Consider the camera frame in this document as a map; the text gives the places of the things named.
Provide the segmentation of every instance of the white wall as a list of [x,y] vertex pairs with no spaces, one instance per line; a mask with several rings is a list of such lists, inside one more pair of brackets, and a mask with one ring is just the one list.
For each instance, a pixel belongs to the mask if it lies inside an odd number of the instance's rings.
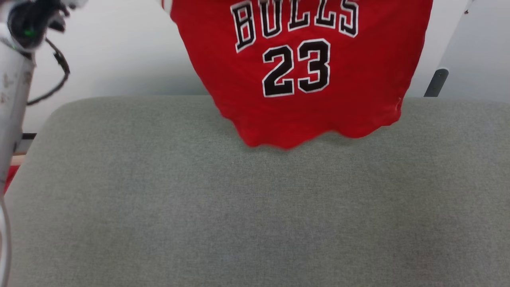
[[[407,95],[421,97],[437,69],[468,0],[435,0],[426,45]],[[89,0],[73,12],[62,50],[71,77],[53,98],[27,110],[24,132],[38,132],[62,104],[112,95],[204,94],[176,26],[159,0]],[[37,55],[31,97],[58,83],[62,72],[45,47]]]
[[510,102],[510,1],[475,1],[463,15],[441,66],[442,98]]

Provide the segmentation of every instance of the jersey number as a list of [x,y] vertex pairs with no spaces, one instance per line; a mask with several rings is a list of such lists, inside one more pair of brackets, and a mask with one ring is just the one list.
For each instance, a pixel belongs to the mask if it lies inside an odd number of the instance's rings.
[[[322,91],[329,85],[329,57],[331,44],[325,39],[303,41],[297,48],[297,60],[308,60],[308,77],[297,79],[297,87],[305,92],[312,93]],[[317,53],[316,59],[311,59],[312,52]],[[294,69],[294,51],[288,46],[273,47],[263,54],[264,63],[274,63],[275,58],[282,60],[262,80],[264,96],[267,98],[281,97],[294,94],[294,79],[284,77]],[[317,80],[312,81],[311,74],[317,75]]]

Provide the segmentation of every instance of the gray fabric surface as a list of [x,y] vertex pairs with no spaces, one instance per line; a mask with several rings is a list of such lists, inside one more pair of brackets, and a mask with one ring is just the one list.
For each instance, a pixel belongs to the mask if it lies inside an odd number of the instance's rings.
[[407,99],[246,147],[209,97],[58,110],[8,195],[10,286],[510,286],[510,106]]

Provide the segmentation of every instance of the black letter with white outline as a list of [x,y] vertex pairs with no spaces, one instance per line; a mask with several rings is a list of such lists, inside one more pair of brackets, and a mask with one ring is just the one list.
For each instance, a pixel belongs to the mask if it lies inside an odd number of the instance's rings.
[[359,6],[355,2],[342,0],[340,8],[342,8],[342,11],[349,12],[351,18],[351,23],[348,24],[347,16],[340,15],[340,33],[352,38],[356,37],[358,35]]
[[308,74],[317,74],[317,81],[299,78],[298,88],[305,93],[322,91],[329,85],[331,44],[326,39],[303,41],[298,48],[298,61],[310,60],[311,52],[317,52],[317,59],[308,62]]
[[327,0],[320,0],[319,9],[317,9],[317,16],[315,17],[315,25],[336,29],[337,27],[337,14],[336,12],[330,11],[328,18],[324,15]]
[[269,0],[259,0],[262,35],[272,38],[282,32],[282,0],[272,0],[274,28],[269,24]]
[[297,18],[299,0],[290,0],[290,11],[289,32],[310,26],[310,12],[304,12],[301,19]]
[[294,69],[294,55],[288,45],[268,49],[262,56],[264,63],[273,63],[274,58],[281,57],[282,61],[262,80],[264,97],[273,98],[294,94],[294,79],[284,79],[282,84],[277,82]]
[[[253,5],[250,0],[234,4],[230,7],[234,23],[236,25],[237,44],[236,52],[239,53],[244,48],[253,45],[257,39],[255,24],[253,23]],[[248,27],[248,35],[244,35],[243,30]]]

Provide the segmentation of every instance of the basketball jersey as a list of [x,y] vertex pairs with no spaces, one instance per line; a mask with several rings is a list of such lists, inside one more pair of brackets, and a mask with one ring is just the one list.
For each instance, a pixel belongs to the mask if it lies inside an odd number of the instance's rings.
[[170,15],[244,142],[288,149],[396,122],[431,8],[432,0],[173,0]]

